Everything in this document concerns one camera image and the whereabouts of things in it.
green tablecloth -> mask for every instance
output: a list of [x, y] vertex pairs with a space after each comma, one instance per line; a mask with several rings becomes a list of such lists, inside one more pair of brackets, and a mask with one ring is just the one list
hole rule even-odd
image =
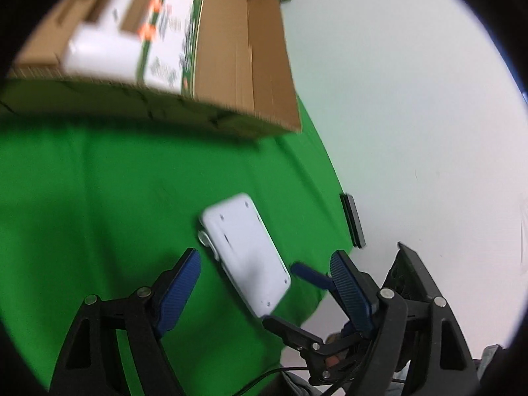
[[[19, 120], [1, 129], [0, 314], [45, 385], [86, 295], [127, 296], [187, 247], [201, 251], [202, 273], [163, 339], [187, 394], [233, 394], [278, 363], [281, 341], [249, 316], [199, 246], [196, 220], [244, 191], [287, 265], [303, 260], [326, 272], [334, 250], [351, 248], [341, 187], [299, 105], [301, 135], [258, 142], [128, 122]], [[276, 314], [300, 324], [321, 297], [294, 278]]]

screw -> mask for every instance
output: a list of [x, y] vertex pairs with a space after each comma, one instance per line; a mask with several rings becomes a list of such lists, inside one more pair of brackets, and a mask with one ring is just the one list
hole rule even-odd
[[447, 301], [442, 296], [436, 296], [434, 301], [440, 308], [444, 308], [447, 305]]
[[394, 298], [394, 291], [392, 291], [391, 289], [388, 289], [386, 287], [384, 289], [381, 289], [379, 291], [379, 294], [381, 295], [382, 298], [385, 298], [385, 299]]
[[93, 305], [97, 302], [97, 295], [88, 295], [84, 298], [84, 303], [86, 305]]
[[152, 290], [150, 289], [150, 287], [140, 287], [137, 290], [136, 295], [139, 296], [140, 298], [148, 298], [151, 293], [152, 293]]

black cable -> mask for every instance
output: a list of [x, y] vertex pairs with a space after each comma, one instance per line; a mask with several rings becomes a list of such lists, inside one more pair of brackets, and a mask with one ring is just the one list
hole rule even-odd
[[233, 396], [240, 396], [241, 394], [246, 393], [248, 390], [253, 388], [255, 385], [257, 385], [264, 378], [266, 378], [267, 376], [270, 376], [271, 374], [276, 374], [277, 372], [286, 372], [286, 371], [308, 371], [308, 368], [306, 366], [293, 366], [291, 368], [276, 368], [276, 369], [272, 369], [270, 371], [267, 371], [267, 372], [263, 373], [261, 376], [255, 378], [253, 381], [250, 381], [249, 383], [247, 383], [244, 387], [242, 387]]

open cardboard box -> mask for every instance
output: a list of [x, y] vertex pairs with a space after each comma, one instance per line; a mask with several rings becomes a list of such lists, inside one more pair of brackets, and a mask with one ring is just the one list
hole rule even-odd
[[[0, 116], [125, 116], [247, 138], [300, 131], [278, 0], [203, 0], [193, 99], [61, 72], [69, 38], [105, 1], [62, 0], [50, 11], [0, 90]], [[149, 1], [134, 0], [124, 30], [137, 31]]]

